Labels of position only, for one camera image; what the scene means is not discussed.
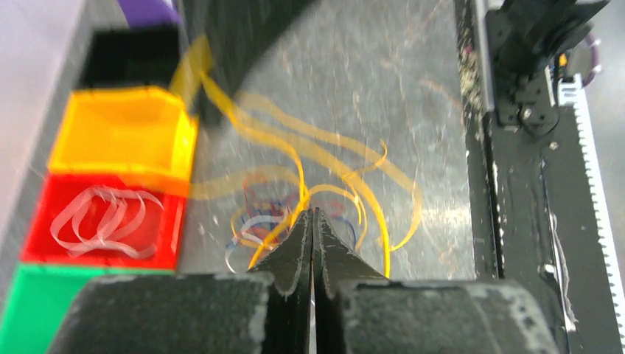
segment gray tabletop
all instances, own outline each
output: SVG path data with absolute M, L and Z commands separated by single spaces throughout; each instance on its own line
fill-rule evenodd
M 24 188 L 7 224 L 0 250 L 0 265 L 6 270 L 0 273 L 2 295 L 31 221 L 71 83 L 84 58 L 86 33 L 96 25 L 123 25 L 116 10 L 92 4 L 99 1 L 87 2 Z M 453 13 L 451 0 L 321 1 L 264 56 L 241 90 L 247 95 L 239 102 L 253 117 L 274 127 L 275 133 L 280 133 L 279 129 L 291 134 L 286 137 L 302 157 L 308 187 L 334 184 L 349 190 L 340 178 L 342 168 L 369 166 L 376 160 L 373 151 L 383 153 L 380 140 L 386 143 L 385 171 L 373 170 L 360 177 L 384 211 L 391 245 L 398 244 L 410 228 L 414 196 L 421 198 L 417 203 L 422 208 L 415 235 L 391 254 L 394 279 L 475 276 Z M 352 145 L 356 148 L 350 150 L 306 135 L 312 133 L 310 129 L 301 133 L 285 127 L 276 117 L 313 124 L 331 136 L 340 134 L 338 140 L 344 144 L 351 138 L 360 145 L 355 142 Z M 339 168 L 343 172 L 329 168 L 332 158 L 324 154 L 334 156 L 343 165 Z M 245 205 L 239 177 L 265 165 L 281 169 L 264 170 L 268 183 L 252 187 L 259 200 L 284 199 L 297 191 L 296 185 L 272 181 L 276 171 L 296 171 L 283 153 L 250 143 L 229 125 L 202 128 L 180 272 L 227 270 L 224 251 L 232 237 L 230 219 Z M 230 181 L 222 179 L 225 182 L 215 184 L 215 179 L 224 175 L 230 175 Z M 223 195 L 211 192 L 215 186 L 221 187 L 218 194 Z M 327 202 L 343 204 L 345 218 L 360 234 L 363 226 L 358 225 L 350 200 L 323 192 L 315 196 L 312 205 L 325 208 Z M 365 205 L 368 231 L 360 254 L 382 271 L 383 253 L 377 242 L 380 228 L 373 209 L 369 203 Z M 351 244 L 349 227 L 341 222 L 335 227 Z M 235 251 L 233 267 L 245 269 L 250 252 L 246 248 Z

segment yellow bin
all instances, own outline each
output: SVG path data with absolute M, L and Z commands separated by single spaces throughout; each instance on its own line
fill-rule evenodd
M 197 137 L 198 120 L 157 86 L 75 91 L 48 168 L 187 196 Z

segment white ruler strip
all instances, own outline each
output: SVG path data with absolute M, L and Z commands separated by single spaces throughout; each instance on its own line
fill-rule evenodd
M 595 149 L 595 140 L 593 138 L 593 127 L 590 124 L 586 92 L 582 88 L 582 77 L 579 74 L 576 75 L 574 83 L 559 84 L 559 102 L 560 105 L 572 104 L 575 108 L 579 144 L 582 147 L 582 154 L 586 163 L 586 175 L 588 176 L 590 193 L 595 207 L 599 243 L 604 254 L 607 277 L 612 291 L 612 302 L 614 303 L 618 332 L 621 334 L 621 346 L 625 348 L 625 313 L 623 313 L 625 310 L 625 296 L 623 284 L 618 268 L 610 218 L 607 213 L 604 187 L 603 183 L 601 183 L 601 173 L 599 172 L 597 150 Z

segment gray floor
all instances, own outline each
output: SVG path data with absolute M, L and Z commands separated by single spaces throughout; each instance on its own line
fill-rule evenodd
M 110 4 L 103 0 L 98 0 L 98 3 L 104 7 Z M 0 131 L 0 148 L 3 151 L 0 155 L 0 229 L 3 232 L 0 235 L 5 234 L 10 210 L 15 205 L 24 176 L 31 170 L 29 161 L 41 133 L 38 127 L 42 127 L 82 5 L 83 1 L 78 0 L 0 0 L 0 8 L 3 9 L 0 12 L 0 48 L 3 51 L 0 56 L 0 80 L 4 83 L 0 88 L 0 117 L 3 119 Z M 625 1 L 612 1 L 595 18 L 596 35 L 603 40 L 600 50 L 604 74 L 588 89 L 610 218 L 621 258 L 625 257 L 625 237 L 622 236 L 625 221 L 621 218 L 625 198 L 618 181 L 625 171 L 625 158 L 619 156 L 618 148 L 625 145 L 625 139 L 620 136 L 624 124 L 619 117 L 625 111 L 625 88 L 621 85 L 621 81 L 625 80 L 625 68 L 620 65 L 625 49 L 619 43 L 625 34 L 625 25 L 621 20 L 624 15 Z M 389 23 L 397 21 L 396 18 L 387 20 Z M 55 135 L 55 131 L 43 133 Z M 377 138 L 370 137 L 370 147 L 376 148 Z M 21 230 L 27 229 L 28 219 Z M 14 245 L 11 250 L 7 250 L 6 243 L 2 247 L 3 251 L 19 250 L 19 245 Z M 191 271 L 196 270 L 191 265 L 189 267 Z M 0 278 L 10 277 L 10 271 L 7 274 L 7 270 L 3 269 L 3 272 Z

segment bolt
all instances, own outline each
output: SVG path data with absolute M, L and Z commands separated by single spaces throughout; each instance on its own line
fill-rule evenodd
M 531 116 L 531 108 L 525 108 L 523 110 L 523 119 L 528 119 Z

